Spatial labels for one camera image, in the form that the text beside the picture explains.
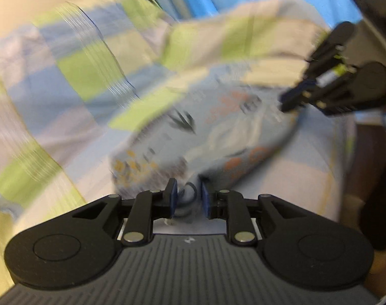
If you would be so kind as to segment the plaid checkered bed sheet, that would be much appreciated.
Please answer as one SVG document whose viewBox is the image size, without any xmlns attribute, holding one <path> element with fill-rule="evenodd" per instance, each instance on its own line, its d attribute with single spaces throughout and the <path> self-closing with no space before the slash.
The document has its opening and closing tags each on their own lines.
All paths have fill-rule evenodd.
<svg viewBox="0 0 386 305">
<path fill-rule="evenodd" d="M 178 22 L 149 0 L 65 2 L 0 39 L 0 269 L 10 239 L 111 193 L 113 156 L 190 90 L 292 87 L 328 27 L 303 0 Z M 351 116 L 297 111 L 291 138 L 228 187 L 338 220 Z M 202 207 L 160 233 L 223 233 Z"/>
</svg>

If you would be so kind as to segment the blue patterned pajama garment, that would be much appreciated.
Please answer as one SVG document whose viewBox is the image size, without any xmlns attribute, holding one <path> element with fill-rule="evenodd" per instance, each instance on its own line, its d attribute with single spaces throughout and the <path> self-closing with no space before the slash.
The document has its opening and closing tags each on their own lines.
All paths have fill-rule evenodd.
<svg viewBox="0 0 386 305">
<path fill-rule="evenodd" d="M 198 213 L 202 184 L 226 189 L 291 138 L 298 112 L 279 108 L 277 87 L 226 83 L 190 90 L 149 118 L 112 158 L 115 191 L 124 199 L 178 184 L 175 216 Z"/>
</svg>

